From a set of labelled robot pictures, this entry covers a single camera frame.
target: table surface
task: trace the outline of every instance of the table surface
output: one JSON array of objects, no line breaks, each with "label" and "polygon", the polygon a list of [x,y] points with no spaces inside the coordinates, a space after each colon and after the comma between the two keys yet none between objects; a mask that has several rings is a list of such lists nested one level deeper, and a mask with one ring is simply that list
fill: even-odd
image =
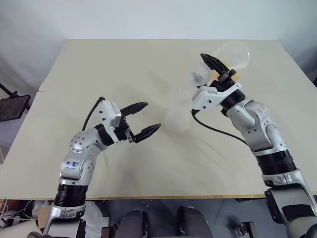
[{"label": "table surface", "polygon": [[[88,199],[258,197],[267,188],[249,148],[193,120],[184,132],[164,125],[189,72],[224,40],[67,40],[41,85],[0,170],[0,197],[53,199],[71,137],[104,95],[123,108],[149,105],[127,118],[134,132],[162,127],[139,143],[110,146],[98,159]],[[251,64],[238,74],[243,92],[265,104],[296,165],[317,191],[317,91],[278,41],[244,41]],[[201,112],[210,126],[241,136],[220,108]],[[87,128],[100,123],[93,114]]]}]

